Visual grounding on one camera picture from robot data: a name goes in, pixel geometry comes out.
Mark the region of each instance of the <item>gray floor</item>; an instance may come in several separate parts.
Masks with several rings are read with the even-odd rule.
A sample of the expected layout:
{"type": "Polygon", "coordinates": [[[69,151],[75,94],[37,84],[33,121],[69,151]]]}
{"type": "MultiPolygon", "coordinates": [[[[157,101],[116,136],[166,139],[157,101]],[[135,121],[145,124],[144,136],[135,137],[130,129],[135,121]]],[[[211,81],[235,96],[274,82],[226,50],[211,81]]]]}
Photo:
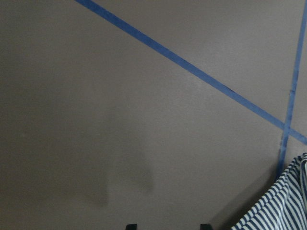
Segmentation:
{"type": "MultiPolygon", "coordinates": [[[[96,2],[285,120],[303,0],[96,2]]],[[[1,229],[227,229],[272,184],[279,128],[75,1],[0,14],[1,229]]]]}

